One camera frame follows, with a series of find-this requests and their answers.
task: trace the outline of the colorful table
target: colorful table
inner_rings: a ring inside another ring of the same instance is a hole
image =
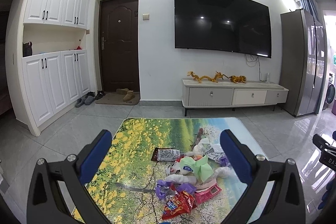
[[[199,129],[211,143],[219,143],[219,135],[230,129],[237,139],[256,154],[265,154],[245,126],[237,118],[206,119],[126,119],[116,133],[108,154],[86,188],[106,217],[115,224],[161,223],[164,205],[154,193],[158,179],[166,176],[167,162],[151,161],[155,147],[172,147],[190,151]],[[209,164],[218,165],[211,160]],[[217,180],[222,191],[208,202],[169,222],[220,223],[234,207],[246,184],[236,174]],[[250,221],[257,219],[267,201],[273,182],[269,182]],[[73,216],[83,221],[75,209]]]

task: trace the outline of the black tv screen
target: black tv screen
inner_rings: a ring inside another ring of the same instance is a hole
[[[252,0],[175,0],[175,48],[271,58],[268,7]]]

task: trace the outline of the refrigerator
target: refrigerator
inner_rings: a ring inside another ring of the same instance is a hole
[[[303,9],[280,16],[282,65],[279,84],[289,90],[282,107],[295,117],[314,113],[324,72],[323,26]]]

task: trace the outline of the black bag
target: black bag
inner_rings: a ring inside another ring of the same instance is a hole
[[[22,55],[23,55],[23,57],[33,55],[32,45],[33,44],[32,44],[31,41],[22,45]]]

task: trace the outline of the bolt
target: bolt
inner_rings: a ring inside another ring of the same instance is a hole
[[[256,157],[257,160],[259,160],[259,161],[264,161],[264,160],[266,159],[265,156],[264,156],[264,155],[261,155],[261,154],[258,154],[258,155],[256,155],[255,157]]]
[[[288,162],[290,165],[294,165],[294,164],[295,164],[295,160],[293,160],[293,159],[288,159],[287,162]]]
[[[74,154],[71,154],[67,157],[68,161],[74,161],[75,159],[76,159],[76,155],[74,155]]]
[[[38,165],[42,165],[43,163],[44,163],[44,159],[38,159],[38,160],[37,160],[37,164],[38,164]]]

